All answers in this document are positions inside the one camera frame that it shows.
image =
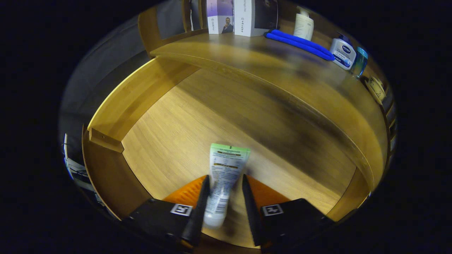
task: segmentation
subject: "lotion bottle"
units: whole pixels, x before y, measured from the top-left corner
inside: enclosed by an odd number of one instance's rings
[[[310,41],[312,39],[312,32],[314,31],[314,21],[309,18],[309,14],[305,9],[300,6],[297,9],[300,13],[297,13],[295,18],[293,35]]]
[[[333,39],[330,52],[334,56],[333,62],[344,70],[350,70],[356,58],[352,42],[345,35],[339,33],[339,38]]]

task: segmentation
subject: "nivea bottle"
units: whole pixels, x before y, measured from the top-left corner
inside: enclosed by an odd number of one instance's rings
[[[333,39],[330,52],[334,56],[334,61],[344,70],[350,70],[355,61],[356,52],[352,42],[345,35],[339,33],[339,38]]]

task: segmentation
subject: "white container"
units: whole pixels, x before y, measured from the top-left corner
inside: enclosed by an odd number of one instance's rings
[[[330,52],[334,56],[334,63],[344,70],[350,70],[356,58],[356,52],[353,49],[352,42],[343,34],[339,38],[333,39]]]
[[[300,13],[297,13],[295,18],[293,35],[310,41],[314,32],[314,21],[309,18],[309,14],[305,9],[299,6],[297,9],[299,9]]]
[[[204,225],[219,228],[226,218],[229,195],[242,169],[250,150],[235,146],[212,144],[210,146],[210,195],[204,212]]]

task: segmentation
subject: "blue towel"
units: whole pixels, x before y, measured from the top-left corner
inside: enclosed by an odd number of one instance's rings
[[[320,46],[319,44],[305,40],[303,38],[283,33],[279,30],[271,30],[270,32],[265,33],[264,36],[268,39],[283,42],[295,46],[297,48],[306,50],[309,53],[319,56],[325,60],[328,61],[334,60],[333,54],[331,54],[331,52],[329,52],[326,48]]]

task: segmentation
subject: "wooden shelf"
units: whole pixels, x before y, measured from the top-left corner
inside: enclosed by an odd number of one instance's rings
[[[293,32],[293,22],[281,25]],[[312,41],[328,48],[331,39],[314,31]],[[334,63],[231,33],[193,35],[149,54],[155,58],[111,92],[83,135],[89,177],[118,219],[208,174],[211,143],[250,148],[248,174],[289,199],[307,199],[334,221],[379,183],[389,146],[386,116]],[[205,243],[215,243],[204,253],[258,251],[241,179],[227,214],[221,229],[203,229]],[[226,243],[248,248],[232,251]]]
[[[356,169],[326,133],[272,91],[204,68],[156,101],[122,141],[130,169],[157,199],[208,174],[211,143],[250,148],[250,175],[291,200],[307,199],[324,214],[341,198]],[[224,227],[203,232],[255,248],[241,179],[227,213]]]
[[[264,37],[233,34],[200,34],[150,54],[265,85],[337,140],[371,189],[379,182],[388,145],[384,116],[364,86],[333,62]]]

